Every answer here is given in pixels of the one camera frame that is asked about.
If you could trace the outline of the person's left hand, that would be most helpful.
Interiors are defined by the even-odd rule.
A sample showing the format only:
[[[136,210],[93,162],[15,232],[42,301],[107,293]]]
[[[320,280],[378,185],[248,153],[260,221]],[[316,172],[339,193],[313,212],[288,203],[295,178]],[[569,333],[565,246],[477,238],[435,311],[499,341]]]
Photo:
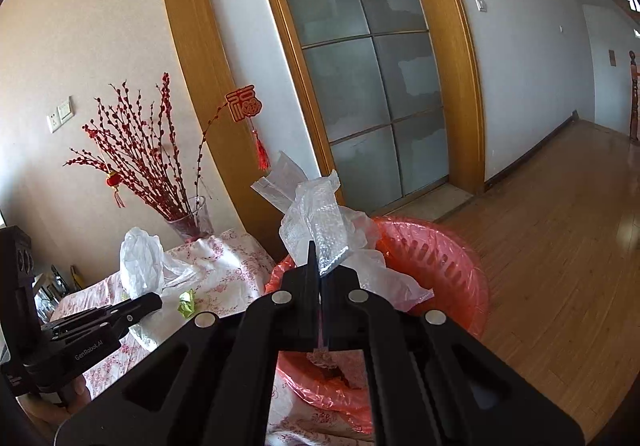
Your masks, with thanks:
[[[66,407],[56,406],[47,400],[32,395],[17,397],[17,403],[25,412],[29,420],[42,434],[52,434],[59,426],[91,402],[91,395],[84,376],[79,376],[72,382],[73,394]]]

